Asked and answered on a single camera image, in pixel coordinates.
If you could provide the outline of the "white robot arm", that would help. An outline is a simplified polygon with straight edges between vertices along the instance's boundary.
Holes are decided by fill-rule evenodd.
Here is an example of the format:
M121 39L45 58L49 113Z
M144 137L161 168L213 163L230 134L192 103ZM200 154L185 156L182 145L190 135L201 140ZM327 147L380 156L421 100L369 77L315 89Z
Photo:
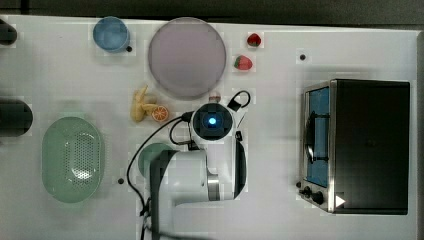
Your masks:
M247 163L238 130L244 106L207 103L181 116L190 125L187 151L164 150L149 172L152 240L175 238L173 213L181 204L233 200L242 192Z

